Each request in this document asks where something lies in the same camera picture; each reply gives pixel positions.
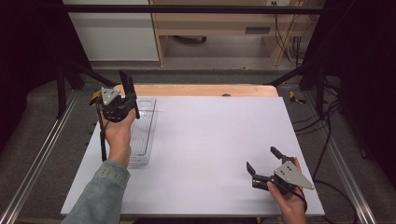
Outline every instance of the hand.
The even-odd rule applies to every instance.
[[[295,158],[294,164],[301,171],[300,163],[298,162],[297,158]],[[269,181],[267,185],[271,195],[279,205],[280,211],[282,213],[282,218],[285,223],[306,223],[304,202],[300,198],[291,193],[282,195],[279,189]],[[294,192],[302,195],[302,192],[298,188],[296,188]]]
[[[135,118],[136,112],[134,109],[129,111],[128,116],[118,123],[108,121],[102,115],[103,123],[106,126],[106,140],[110,145],[108,159],[123,165],[125,168],[128,167],[131,157],[131,129]]]

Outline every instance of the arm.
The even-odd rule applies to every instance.
[[[294,164],[297,168],[300,168],[300,163],[297,158],[294,161]],[[279,205],[280,211],[282,213],[282,218],[286,224],[305,224],[305,211],[304,211],[304,202],[299,199],[297,196],[289,193],[286,195],[282,195],[279,189],[271,182],[267,183],[268,189]],[[302,195],[299,189],[296,188],[294,191],[297,194]]]
[[[135,112],[131,110],[121,122],[107,123],[106,140],[110,145],[105,161],[85,187],[63,223],[119,223],[123,194],[129,180],[126,169],[131,156],[131,127]]]

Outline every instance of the transparent tray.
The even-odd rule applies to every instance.
[[[136,102],[139,107],[140,119],[135,119],[132,125],[132,154],[129,168],[149,163],[155,124],[157,122],[157,113],[155,112],[156,99],[141,98],[137,99]]]

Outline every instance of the white table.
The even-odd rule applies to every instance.
[[[148,165],[130,170],[121,213],[136,217],[269,217],[269,192],[251,187],[246,162],[260,175],[281,165],[270,147],[297,157],[312,182],[280,97],[157,96]],[[62,209],[67,215],[101,165],[99,127]],[[323,216],[315,190],[304,191],[309,216]]]

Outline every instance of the sleeve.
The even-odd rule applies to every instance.
[[[129,177],[123,166],[105,161],[62,223],[120,223],[122,198]]]

